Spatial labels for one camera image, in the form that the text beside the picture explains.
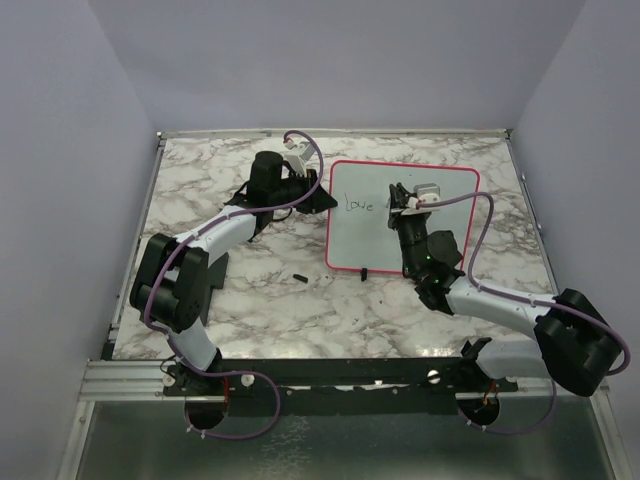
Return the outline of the black marker cap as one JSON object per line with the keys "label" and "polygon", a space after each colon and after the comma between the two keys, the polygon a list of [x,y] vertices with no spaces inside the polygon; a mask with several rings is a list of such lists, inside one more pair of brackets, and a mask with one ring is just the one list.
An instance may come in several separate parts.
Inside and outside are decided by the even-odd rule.
{"label": "black marker cap", "polygon": [[300,275],[300,274],[293,274],[292,277],[297,280],[300,281],[302,283],[308,283],[309,279],[306,276]]}

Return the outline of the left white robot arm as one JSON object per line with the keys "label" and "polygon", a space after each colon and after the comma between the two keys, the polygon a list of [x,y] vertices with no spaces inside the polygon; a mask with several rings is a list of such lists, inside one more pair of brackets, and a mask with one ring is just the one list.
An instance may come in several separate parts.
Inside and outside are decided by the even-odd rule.
{"label": "left white robot arm", "polygon": [[148,240],[129,302],[189,367],[186,382],[195,392],[210,394],[221,380],[221,352],[205,331],[214,278],[225,273],[220,261],[274,222],[277,210],[319,214],[336,207],[321,185],[322,168],[306,165],[318,153],[308,142],[284,155],[258,152],[249,179],[216,216],[178,236],[155,234]]}

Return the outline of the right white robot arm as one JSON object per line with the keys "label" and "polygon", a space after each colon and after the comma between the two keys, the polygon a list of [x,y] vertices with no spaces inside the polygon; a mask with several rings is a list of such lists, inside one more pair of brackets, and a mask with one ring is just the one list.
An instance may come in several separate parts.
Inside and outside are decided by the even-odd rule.
{"label": "right white robot arm", "polygon": [[389,187],[388,226],[401,250],[402,274],[430,310],[478,318],[513,330],[525,341],[488,340],[459,367],[461,383],[481,391],[503,377],[549,377],[565,390],[591,396],[607,376],[623,372],[631,354],[625,340],[580,291],[558,295],[502,290],[461,270],[450,231],[429,231],[438,202],[397,183]]}

